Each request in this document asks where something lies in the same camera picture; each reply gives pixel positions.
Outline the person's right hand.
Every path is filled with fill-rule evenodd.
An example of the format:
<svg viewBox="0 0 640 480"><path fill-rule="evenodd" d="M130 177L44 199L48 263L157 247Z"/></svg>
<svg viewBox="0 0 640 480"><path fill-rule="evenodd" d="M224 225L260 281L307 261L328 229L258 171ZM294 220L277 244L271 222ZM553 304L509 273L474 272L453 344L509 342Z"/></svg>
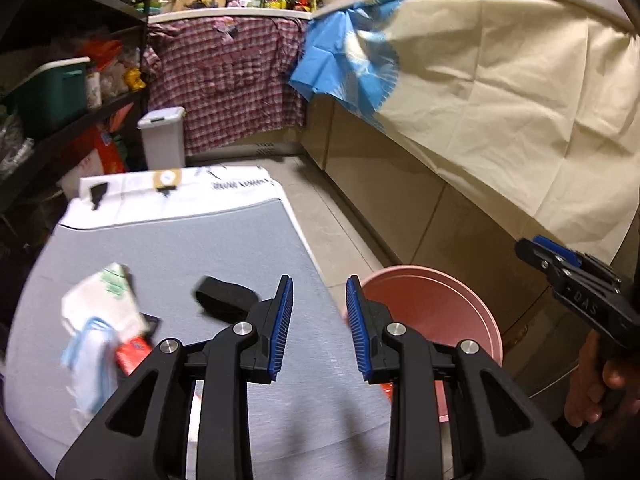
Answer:
<svg viewBox="0 0 640 480"><path fill-rule="evenodd" d="M570 378L564 417L575 428L604 418L598 441L613 443L639 417L639 365L623 358L607 359L600 364L604 355L600 335L590 330ZM605 415L604 397L614 392L623 393L622 400L613 414Z"/></svg>

